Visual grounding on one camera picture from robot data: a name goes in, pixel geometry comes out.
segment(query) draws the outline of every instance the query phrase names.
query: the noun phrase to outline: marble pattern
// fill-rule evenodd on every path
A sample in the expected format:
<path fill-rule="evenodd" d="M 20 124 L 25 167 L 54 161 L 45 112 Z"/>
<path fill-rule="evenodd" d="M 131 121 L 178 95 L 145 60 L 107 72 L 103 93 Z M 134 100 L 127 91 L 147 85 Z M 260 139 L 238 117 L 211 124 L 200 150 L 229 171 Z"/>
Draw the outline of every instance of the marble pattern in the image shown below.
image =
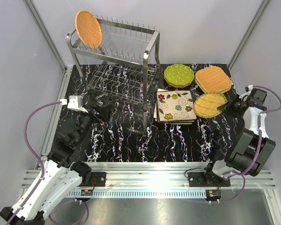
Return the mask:
<path fill-rule="evenodd" d="M 226 64 L 186 64 L 194 72 L 209 66 L 219 66 L 230 77 Z M 163 79 L 163 72 L 169 65 L 162 64 L 158 88 L 174 90 Z M 84 65 L 83 72 L 91 77 L 98 65 Z M 195 81 L 182 90 L 190 90 L 195 101 L 203 91 Z M 235 94 L 235 88 L 225 93 L 227 100 Z M 90 96 L 83 86 L 77 68 L 74 66 L 66 97 L 82 95 L 83 103 L 90 102 Z M 241 117 L 232 118 L 225 113 L 204 119 L 198 117 L 191 125 L 159 124 L 153 121 L 155 92 L 148 94 L 147 117 L 150 122 L 147 135 L 143 135 L 141 106 L 114 97 L 93 93 L 97 105 L 114 104 L 109 123 L 93 124 L 81 145 L 81 159 L 89 162 L 198 162 L 223 159 L 227 150 L 242 131 Z M 67 118 L 78 120 L 80 113 L 63 107 L 59 122 Z"/>

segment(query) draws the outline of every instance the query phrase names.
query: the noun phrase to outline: gray floor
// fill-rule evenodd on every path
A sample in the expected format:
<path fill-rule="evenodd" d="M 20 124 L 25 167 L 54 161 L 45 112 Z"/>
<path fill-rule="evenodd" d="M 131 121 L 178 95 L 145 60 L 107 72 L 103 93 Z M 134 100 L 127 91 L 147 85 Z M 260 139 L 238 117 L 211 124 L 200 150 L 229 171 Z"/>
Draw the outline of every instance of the gray floor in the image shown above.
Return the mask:
<path fill-rule="evenodd" d="M 222 199 L 235 193 L 222 191 Z M 273 225 L 260 190 L 245 190 L 230 203 L 212 204 L 195 199 L 110 199 L 87 201 L 89 216 L 85 225 Z M 82 206 L 72 202 L 52 214 L 56 222 L 69 225 L 82 212 Z M 47 219 L 46 225 L 53 223 Z"/>

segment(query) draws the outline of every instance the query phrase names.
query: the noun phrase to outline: wall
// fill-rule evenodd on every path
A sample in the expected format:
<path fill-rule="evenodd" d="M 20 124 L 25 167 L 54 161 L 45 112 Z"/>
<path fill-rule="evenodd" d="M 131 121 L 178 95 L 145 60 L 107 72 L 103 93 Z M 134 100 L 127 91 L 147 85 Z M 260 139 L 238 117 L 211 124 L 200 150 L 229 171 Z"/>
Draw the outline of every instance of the wall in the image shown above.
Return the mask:
<path fill-rule="evenodd" d="M 232 75 L 240 93 L 249 84 L 275 90 L 281 97 L 281 0 L 271 1 L 235 65 Z M 278 100 L 268 94 L 268 109 L 279 107 Z M 266 131 L 276 141 L 276 148 L 267 163 L 281 199 L 281 110 L 266 117 Z"/>
<path fill-rule="evenodd" d="M 124 20 L 161 32 L 161 63 L 228 63 L 261 0 L 33 0 L 61 57 L 73 59 L 66 35 L 75 28 L 75 15 Z M 89 58 L 83 63 L 97 63 Z"/>
<path fill-rule="evenodd" d="M 36 163 L 24 142 L 25 120 L 54 100 L 61 76 L 24 1 L 0 0 L 0 211 L 18 200 L 26 169 Z M 28 138 L 36 151 L 49 113 L 37 113 L 29 124 Z"/>

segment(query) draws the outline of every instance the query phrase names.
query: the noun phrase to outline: black mounting plate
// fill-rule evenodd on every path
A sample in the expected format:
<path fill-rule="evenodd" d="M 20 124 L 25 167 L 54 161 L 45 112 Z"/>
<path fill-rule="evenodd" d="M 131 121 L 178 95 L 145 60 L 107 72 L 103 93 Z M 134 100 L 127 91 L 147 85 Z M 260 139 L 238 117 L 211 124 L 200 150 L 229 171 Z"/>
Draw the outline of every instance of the black mounting plate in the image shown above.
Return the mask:
<path fill-rule="evenodd" d="M 91 172 L 90 179 L 92 180 L 93 178 L 96 180 L 95 187 L 105 187 L 106 172 Z M 90 181 L 84 186 L 92 187 L 93 183 Z"/>
<path fill-rule="evenodd" d="M 229 180 L 223 180 L 221 179 L 221 181 L 219 180 L 215 180 L 214 182 L 213 181 L 210 181 L 210 183 L 213 183 L 214 185 L 210 185 L 207 184 L 205 181 L 204 181 L 204 173 L 205 172 L 189 172 L 187 173 L 187 176 L 188 176 L 188 182 L 189 182 L 189 187 L 191 188 L 195 188 L 195 187 L 217 187 L 219 186 L 219 183 L 221 185 L 221 187 L 230 187 L 231 184 L 230 184 L 230 181 Z"/>

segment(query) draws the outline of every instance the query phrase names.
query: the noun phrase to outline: metal dish rack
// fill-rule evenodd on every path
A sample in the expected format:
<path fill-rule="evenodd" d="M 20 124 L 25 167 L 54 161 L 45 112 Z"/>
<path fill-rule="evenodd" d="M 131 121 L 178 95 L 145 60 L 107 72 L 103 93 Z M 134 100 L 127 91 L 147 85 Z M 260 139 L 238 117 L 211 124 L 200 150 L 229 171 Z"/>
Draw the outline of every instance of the metal dish rack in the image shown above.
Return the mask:
<path fill-rule="evenodd" d="M 159 79 L 160 32 L 150 27 L 134 25 L 113 19 L 98 19 L 102 30 L 102 43 L 92 49 L 80 38 L 72 44 L 74 29 L 67 34 L 67 44 L 87 90 L 97 90 L 132 103 L 142 104 L 144 133 L 147 131 L 147 95 L 153 80 Z M 156 66 L 148 65 L 148 58 L 155 47 Z M 89 83 L 82 72 L 77 54 L 103 60 L 92 73 Z"/>

